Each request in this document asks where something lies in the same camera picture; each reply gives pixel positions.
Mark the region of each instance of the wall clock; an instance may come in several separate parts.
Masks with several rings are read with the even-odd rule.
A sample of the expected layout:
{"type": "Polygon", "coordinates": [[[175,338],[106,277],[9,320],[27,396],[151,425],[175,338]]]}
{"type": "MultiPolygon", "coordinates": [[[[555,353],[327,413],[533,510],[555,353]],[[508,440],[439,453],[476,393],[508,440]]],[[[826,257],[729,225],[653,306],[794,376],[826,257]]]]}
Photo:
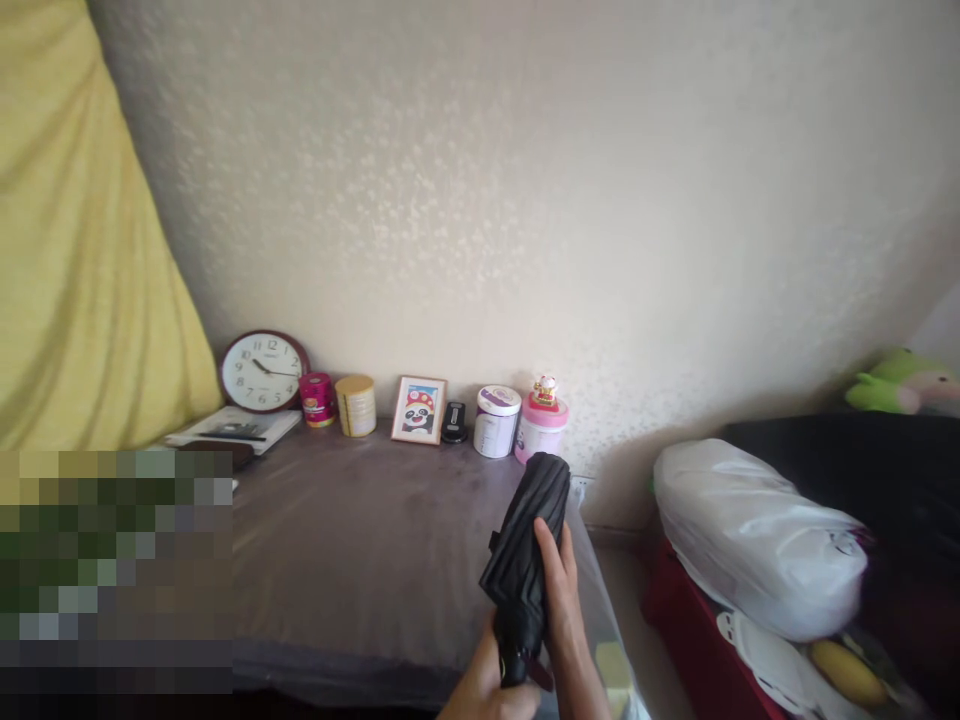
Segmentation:
{"type": "Polygon", "coordinates": [[[300,397],[300,376],[310,372],[303,346],[276,330],[254,330],[234,340],[220,365],[220,387],[234,405],[252,413],[286,410],[300,397]]]}

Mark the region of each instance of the book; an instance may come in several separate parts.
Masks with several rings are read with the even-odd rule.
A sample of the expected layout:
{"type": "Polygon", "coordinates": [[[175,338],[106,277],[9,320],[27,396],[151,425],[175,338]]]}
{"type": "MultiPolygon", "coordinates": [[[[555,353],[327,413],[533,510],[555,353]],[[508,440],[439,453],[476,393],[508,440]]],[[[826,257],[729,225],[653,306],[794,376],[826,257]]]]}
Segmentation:
{"type": "Polygon", "coordinates": [[[185,430],[167,435],[164,440],[173,447],[197,440],[244,443],[250,445],[256,455],[263,455],[290,432],[302,417],[303,413],[299,410],[254,415],[228,405],[185,430]]]}

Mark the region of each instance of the red tin can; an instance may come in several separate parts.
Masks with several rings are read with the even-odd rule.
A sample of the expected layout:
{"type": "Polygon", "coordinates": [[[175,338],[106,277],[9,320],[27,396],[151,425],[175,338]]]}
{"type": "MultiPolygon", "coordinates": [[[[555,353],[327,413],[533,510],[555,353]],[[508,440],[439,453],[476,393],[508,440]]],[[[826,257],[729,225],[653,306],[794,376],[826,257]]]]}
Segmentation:
{"type": "Polygon", "coordinates": [[[337,419],[337,394],[326,373],[308,373],[300,378],[303,417],[310,427],[326,427],[337,419]]]}

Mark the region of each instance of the black umbrella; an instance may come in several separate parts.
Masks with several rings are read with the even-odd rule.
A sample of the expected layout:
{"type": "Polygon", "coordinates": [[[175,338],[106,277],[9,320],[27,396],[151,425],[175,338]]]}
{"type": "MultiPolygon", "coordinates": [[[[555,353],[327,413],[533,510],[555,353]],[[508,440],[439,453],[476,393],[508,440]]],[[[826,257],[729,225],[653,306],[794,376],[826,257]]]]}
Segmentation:
{"type": "Polygon", "coordinates": [[[547,597],[533,521],[542,517],[559,546],[569,492],[570,466],[556,455],[536,453],[527,462],[503,527],[490,536],[493,555],[480,587],[497,605],[493,630],[500,645],[501,687],[519,685],[531,670],[545,690],[553,689],[549,675],[538,672],[547,597]]]}

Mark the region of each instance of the green plush toy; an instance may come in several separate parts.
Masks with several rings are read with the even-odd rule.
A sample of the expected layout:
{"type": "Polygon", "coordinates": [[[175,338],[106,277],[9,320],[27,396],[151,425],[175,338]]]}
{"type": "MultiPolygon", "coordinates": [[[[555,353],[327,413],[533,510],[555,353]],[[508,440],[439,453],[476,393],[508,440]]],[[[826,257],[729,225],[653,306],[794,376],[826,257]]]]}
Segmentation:
{"type": "Polygon", "coordinates": [[[858,410],[916,415],[928,403],[960,400],[960,382],[945,365],[907,348],[897,348],[857,380],[846,398],[858,410]]]}

